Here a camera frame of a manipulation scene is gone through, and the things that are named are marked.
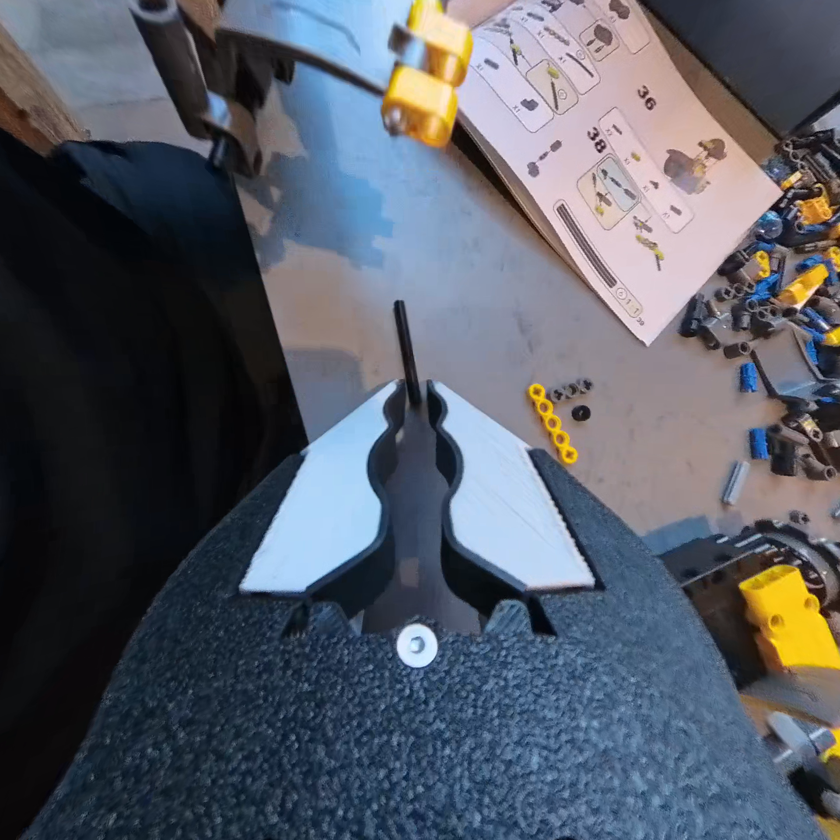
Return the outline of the pile of small brick pieces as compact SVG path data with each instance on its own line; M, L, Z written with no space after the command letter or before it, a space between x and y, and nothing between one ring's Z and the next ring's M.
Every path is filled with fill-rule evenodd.
M839 397L783 402L766 392L750 354L756 340L783 324L811 338L820 372L838 378L838 128L800 133L778 143L763 169L780 198L718 268L719 282L686 305L679 335L738 363L740 393L766 395L780 418L748 432L752 460L771 473L813 481L838 478Z

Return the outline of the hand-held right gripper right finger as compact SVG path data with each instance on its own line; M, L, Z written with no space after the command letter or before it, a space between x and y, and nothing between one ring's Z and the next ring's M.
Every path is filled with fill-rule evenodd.
M441 381L427 381L447 489L441 564L453 592L591 590L596 578L531 448Z

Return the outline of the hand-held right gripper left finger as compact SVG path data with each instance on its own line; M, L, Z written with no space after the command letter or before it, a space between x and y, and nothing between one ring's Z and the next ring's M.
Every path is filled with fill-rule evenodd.
M307 446L238 586L242 595L320 597L385 536L378 445L404 422L405 384L384 384Z

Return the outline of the wooden stool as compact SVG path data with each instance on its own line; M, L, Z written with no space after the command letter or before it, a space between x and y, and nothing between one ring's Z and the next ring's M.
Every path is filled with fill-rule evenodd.
M3 25L1 128L41 155L63 143L89 139L88 132Z

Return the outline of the grey curved panel piece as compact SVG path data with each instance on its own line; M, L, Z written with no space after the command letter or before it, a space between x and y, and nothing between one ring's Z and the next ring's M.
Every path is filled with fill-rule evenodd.
M838 400L838 378L820 372L807 349L810 338L798 326L783 324L755 341L750 359L769 396L783 402Z

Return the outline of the short black axle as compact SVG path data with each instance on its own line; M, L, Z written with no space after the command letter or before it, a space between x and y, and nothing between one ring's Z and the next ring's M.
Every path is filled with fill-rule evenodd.
M394 301L393 313L396 335L402 358L407 399L410 406L417 407L423 403L423 394L419 382L417 365L413 351L413 342L404 300L397 299Z

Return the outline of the instruction booklet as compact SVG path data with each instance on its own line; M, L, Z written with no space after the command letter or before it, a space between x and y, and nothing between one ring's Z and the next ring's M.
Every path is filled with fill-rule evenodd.
M541 236L650 345L781 190L638 2L451 2L459 116Z

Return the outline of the person's dark clothed body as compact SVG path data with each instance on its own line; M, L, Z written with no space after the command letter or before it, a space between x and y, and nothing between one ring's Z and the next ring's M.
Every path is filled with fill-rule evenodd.
M149 604L303 429L233 178L168 143L2 132L2 838Z

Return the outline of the grey yellow brick assembly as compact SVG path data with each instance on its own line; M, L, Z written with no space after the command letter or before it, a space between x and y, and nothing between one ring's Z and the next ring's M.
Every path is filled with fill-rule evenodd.
M381 100L385 130L441 148L469 67L469 27L445 2L129 2L185 130L211 162L259 174L258 116L274 81L298 64Z

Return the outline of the yellow five-hole beam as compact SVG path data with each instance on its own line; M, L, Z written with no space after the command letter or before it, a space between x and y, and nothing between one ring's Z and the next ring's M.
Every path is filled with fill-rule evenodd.
M555 413L554 405L545 387L540 383L532 383L528 387L527 394L532 409L550 438L557 459L565 466L574 465L579 458L578 451L571 444L568 433L563 429L562 421Z

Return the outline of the black yellow vehicle model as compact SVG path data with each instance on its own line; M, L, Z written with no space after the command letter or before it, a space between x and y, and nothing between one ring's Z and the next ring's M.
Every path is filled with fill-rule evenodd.
M773 764L838 817L839 553L810 518L760 519L660 555L699 614Z

